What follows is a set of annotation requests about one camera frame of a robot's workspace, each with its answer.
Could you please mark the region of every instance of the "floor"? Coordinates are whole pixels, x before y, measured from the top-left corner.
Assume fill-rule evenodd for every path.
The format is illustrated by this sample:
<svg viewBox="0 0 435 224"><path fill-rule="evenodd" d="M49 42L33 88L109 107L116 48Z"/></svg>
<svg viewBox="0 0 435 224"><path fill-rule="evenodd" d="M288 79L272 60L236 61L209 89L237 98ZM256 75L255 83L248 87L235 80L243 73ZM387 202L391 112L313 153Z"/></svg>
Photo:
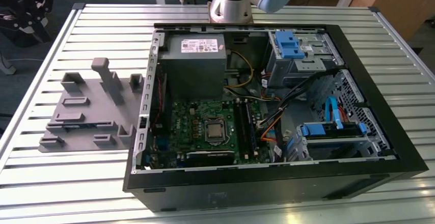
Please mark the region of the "floor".
<svg viewBox="0 0 435 224"><path fill-rule="evenodd" d="M64 20L73 3L93 4L155 4L155 0L54 0L53 11L49 14L48 32L56 38ZM167 0L168 4L179 4L177 0ZM207 0L197 0L197 4L205 4ZM435 72L435 29L425 23L415 37L408 41L411 47L423 47L420 58ZM0 73L0 113L13 114L20 104L26 88L32 82L37 69L45 58L52 42L33 47L20 48L0 35L0 54L10 61L17 71L14 75L5 76ZM5 129L9 119L0 117L0 129Z"/></svg>

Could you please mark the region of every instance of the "blue plastic clip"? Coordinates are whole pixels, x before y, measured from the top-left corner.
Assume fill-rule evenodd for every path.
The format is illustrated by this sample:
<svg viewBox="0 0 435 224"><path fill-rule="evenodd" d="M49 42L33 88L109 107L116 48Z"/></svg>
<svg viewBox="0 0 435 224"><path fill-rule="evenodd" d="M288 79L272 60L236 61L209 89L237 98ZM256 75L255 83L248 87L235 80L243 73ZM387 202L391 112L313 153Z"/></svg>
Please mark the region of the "blue plastic clip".
<svg viewBox="0 0 435 224"><path fill-rule="evenodd" d="M301 136L307 136L309 134L308 129L307 129L305 126L300 127L300 131L301 131Z"/></svg>
<svg viewBox="0 0 435 224"><path fill-rule="evenodd" d="M361 132L361 134L365 135L365 134L367 134L367 126L365 126L365 124L364 124L363 122L360 122L360 123L357 124L357 126L359 126L359 128L360 128L360 132Z"/></svg>
<svg viewBox="0 0 435 224"><path fill-rule="evenodd" d="M325 121L331 121L329 107L332 107L332 118L333 118L335 123L337 124L337 129L343 129L337 100L335 97L328 97L325 104L324 104L324 120Z"/></svg>
<svg viewBox="0 0 435 224"><path fill-rule="evenodd" d="M292 32L275 32L275 40L284 59L303 59L304 52L299 49L299 40Z"/></svg>
<svg viewBox="0 0 435 224"><path fill-rule="evenodd" d="M288 149L291 148L293 143L295 143L295 139L292 138L292 140L289 140L288 143L287 143L285 151L288 151Z"/></svg>
<svg viewBox="0 0 435 224"><path fill-rule="evenodd" d="M311 136L325 135L324 128L321 124L305 124Z"/></svg>

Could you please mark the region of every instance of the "metal extrusion table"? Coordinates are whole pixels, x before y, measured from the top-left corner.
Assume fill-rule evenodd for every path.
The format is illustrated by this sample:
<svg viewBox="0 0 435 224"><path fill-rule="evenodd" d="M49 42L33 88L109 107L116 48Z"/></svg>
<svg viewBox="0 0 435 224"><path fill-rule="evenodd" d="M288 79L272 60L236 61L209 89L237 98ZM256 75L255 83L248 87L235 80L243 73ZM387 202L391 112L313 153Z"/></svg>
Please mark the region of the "metal extrusion table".
<svg viewBox="0 0 435 224"><path fill-rule="evenodd" d="M72 10L0 141L0 223L432 223L435 221L435 77L384 17L367 8L253 8L256 23L339 24L429 171L368 193L305 202L152 213L121 191L127 151L40 153L65 72L96 77L108 57L120 77L145 71L153 23L207 22L205 6L86 5Z"/></svg>

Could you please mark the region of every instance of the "power supply label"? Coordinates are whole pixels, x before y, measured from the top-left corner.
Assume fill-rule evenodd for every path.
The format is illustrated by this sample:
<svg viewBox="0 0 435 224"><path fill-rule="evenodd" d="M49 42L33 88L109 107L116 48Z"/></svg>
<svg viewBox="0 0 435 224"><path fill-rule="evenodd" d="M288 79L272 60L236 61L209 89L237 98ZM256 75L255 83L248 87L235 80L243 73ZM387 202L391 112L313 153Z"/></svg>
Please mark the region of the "power supply label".
<svg viewBox="0 0 435 224"><path fill-rule="evenodd" d="M217 39L184 39L181 52L219 52Z"/></svg>

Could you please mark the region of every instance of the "cpu socket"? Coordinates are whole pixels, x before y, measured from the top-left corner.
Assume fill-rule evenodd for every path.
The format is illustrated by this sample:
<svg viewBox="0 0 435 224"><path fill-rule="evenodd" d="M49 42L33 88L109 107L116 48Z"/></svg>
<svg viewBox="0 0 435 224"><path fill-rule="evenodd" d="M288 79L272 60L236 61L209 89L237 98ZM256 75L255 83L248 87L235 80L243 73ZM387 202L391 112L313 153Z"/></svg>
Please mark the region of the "cpu socket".
<svg viewBox="0 0 435 224"><path fill-rule="evenodd" d="M227 139L225 121L223 119L205 120L205 141L213 145L220 145Z"/></svg>

